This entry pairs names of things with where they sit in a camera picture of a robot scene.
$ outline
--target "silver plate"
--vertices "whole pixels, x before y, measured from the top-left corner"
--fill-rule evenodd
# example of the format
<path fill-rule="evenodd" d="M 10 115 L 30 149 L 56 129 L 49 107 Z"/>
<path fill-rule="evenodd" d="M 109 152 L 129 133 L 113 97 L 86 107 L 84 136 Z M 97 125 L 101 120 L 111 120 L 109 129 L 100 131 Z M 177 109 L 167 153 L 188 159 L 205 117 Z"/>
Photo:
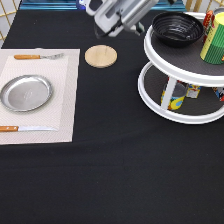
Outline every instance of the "silver plate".
<path fill-rule="evenodd" d="M 13 111 L 29 111 L 46 103 L 52 95 L 50 82 L 39 75 L 24 75 L 9 81 L 1 90 L 2 104 Z"/>

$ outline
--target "yellow can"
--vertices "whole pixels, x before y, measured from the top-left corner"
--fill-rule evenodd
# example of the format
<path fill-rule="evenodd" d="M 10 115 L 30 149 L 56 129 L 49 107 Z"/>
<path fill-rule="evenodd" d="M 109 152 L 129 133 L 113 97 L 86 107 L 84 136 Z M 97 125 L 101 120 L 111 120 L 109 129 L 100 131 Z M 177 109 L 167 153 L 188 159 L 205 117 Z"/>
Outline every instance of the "yellow can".
<path fill-rule="evenodd" d="M 202 60 L 211 64 L 224 63 L 224 12 L 218 13 L 212 23 L 201 51 Z"/>
<path fill-rule="evenodd" d="M 162 93 L 162 97 L 161 97 L 161 103 L 163 102 L 163 97 L 165 95 L 166 92 L 166 86 L 163 89 L 163 93 Z M 184 98 L 186 96 L 186 87 L 180 83 L 177 83 L 175 86 L 175 89 L 173 91 L 173 95 L 170 99 L 170 103 L 168 106 L 169 110 L 177 110 L 181 107 Z"/>

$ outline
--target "round wooden coaster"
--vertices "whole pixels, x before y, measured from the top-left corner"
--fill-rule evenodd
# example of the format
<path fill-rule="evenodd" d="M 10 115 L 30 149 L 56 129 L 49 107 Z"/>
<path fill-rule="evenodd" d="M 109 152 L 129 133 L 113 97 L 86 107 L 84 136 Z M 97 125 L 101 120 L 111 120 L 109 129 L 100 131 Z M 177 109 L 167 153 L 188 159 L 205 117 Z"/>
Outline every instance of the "round wooden coaster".
<path fill-rule="evenodd" d="M 93 67 L 106 68 L 115 63 L 117 60 L 117 52 L 111 47 L 98 45 L 86 51 L 85 59 Z"/>

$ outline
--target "bowl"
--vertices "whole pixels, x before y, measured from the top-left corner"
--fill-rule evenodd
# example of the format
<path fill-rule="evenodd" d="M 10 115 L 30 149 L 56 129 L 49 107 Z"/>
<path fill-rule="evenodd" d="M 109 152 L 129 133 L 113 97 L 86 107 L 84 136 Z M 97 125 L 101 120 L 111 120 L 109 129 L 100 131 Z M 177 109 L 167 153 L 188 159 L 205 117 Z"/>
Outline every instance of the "bowl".
<path fill-rule="evenodd" d="M 165 12 L 152 21 L 156 37 L 171 47 L 186 47 L 204 33 L 202 23 L 195 17 L 182 12 Z"/>

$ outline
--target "placemat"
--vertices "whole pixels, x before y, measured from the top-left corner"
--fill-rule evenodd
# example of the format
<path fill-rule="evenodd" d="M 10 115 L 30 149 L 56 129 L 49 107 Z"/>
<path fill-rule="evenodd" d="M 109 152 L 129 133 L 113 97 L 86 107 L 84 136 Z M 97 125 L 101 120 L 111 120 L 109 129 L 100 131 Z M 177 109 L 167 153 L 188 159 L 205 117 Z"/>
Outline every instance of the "placemat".
<path fill-rule="evenodd" d="M 65 56 L 56 61 L 41 59 L 15 62 L 13 58 L 14 54 L 53 55 L 58 53 L 65 53 Z M 49 79 L 54 88 L 54 94 L 50 101 L 37 110 L 12 112 L 0 105 L 0 125 L 43 125 L 58 129 L 58 131 L 0 133 L 0 144 L 72 141 L 78 64 L 79 50 L 74 49 L 0 51 L 0 72 L 2 74 L 0 76 L 0 88 L 14 75 L 24 74 L 43 75 Z"/>

